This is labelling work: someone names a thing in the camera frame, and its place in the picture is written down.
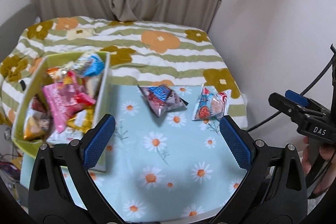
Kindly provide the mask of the right hand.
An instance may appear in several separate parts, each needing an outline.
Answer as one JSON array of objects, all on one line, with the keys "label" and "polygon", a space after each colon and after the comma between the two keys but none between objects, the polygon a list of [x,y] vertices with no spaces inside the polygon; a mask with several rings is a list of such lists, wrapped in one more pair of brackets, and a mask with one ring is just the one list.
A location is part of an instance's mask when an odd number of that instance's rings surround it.
[{"label": "right hand", "polygon": [[305,136],[306,147],[302,154],[302,168],[305,174],[307,196],[309,199],[327,191],[335,179],[335,148],[320,144]]}]

